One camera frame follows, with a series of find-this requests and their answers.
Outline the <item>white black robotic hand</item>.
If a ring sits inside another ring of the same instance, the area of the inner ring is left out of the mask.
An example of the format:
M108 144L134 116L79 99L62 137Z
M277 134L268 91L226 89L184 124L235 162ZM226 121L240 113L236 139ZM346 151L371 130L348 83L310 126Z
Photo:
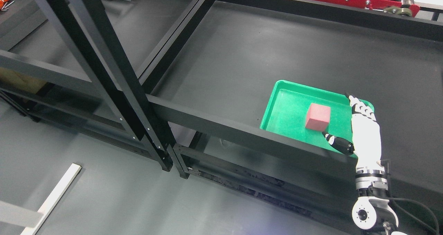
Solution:
M356 155L356 172L375 170L384 172L381 165L381 130L374 111L360 99L351 94L345 95L351 107L352 140L322 132L327 143L338 152L351 156Z

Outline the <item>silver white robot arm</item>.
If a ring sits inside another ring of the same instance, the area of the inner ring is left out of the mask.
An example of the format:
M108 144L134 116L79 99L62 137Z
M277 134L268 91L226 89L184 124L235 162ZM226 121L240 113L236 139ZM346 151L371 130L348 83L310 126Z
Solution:
M356 170L355 183L358 198L351 217L361 235L403 235L399 219L391 207L390 161L381 160L381 169Z

